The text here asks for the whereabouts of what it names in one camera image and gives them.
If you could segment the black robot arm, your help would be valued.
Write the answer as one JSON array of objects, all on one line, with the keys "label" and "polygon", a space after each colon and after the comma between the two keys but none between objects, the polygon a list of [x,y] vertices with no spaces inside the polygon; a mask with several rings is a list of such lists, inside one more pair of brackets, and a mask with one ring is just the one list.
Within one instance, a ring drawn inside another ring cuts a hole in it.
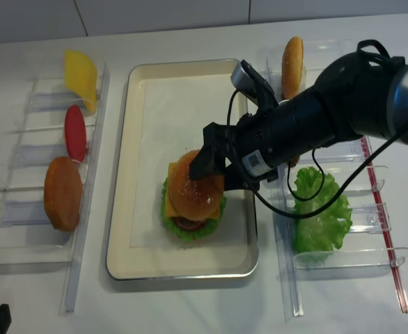
[{"label": "black robot arm", "polygon": [[361,41],[286,102],[246,61],[231,81],[258,110],[235,125],[204,128],[203,147],[189,166],[193,180],[220,175],[226,190],[247,189],[274,180],[278,166],[315,148],[362,136],[408,145],[408,64],[376,40]]}]

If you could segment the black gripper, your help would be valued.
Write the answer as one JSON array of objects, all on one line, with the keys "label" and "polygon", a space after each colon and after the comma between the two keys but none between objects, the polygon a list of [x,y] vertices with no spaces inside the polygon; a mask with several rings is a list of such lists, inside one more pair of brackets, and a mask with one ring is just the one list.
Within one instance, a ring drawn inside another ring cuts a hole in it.
[{"label": "black gripper", "polygon": [[278,105],[263,104],[256,114],[243,115],[236,125],[215,122],[203,130],[204,144],[189,165],[192,180],[224,176],[224,191],[258,190],[263,180],[278,177],[283,163],[276,151]]}]

